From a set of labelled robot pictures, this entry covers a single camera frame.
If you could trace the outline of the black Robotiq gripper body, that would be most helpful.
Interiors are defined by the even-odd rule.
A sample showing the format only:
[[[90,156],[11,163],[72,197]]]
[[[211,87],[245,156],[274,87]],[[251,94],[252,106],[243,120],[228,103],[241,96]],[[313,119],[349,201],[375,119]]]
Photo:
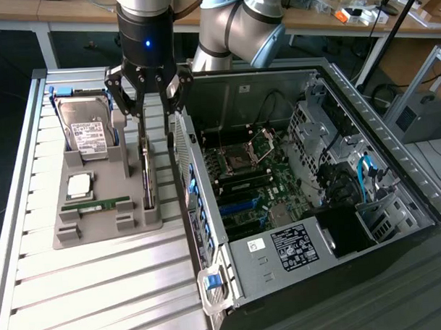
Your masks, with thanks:
[[[170,7],[153,17],[138,17],[122,8],[117,9],[122,71],[135,88],[139,77],[143,77],[145,92],[156,92],[157,75],[161,75],[165,85],[176,75],[172,17]]]

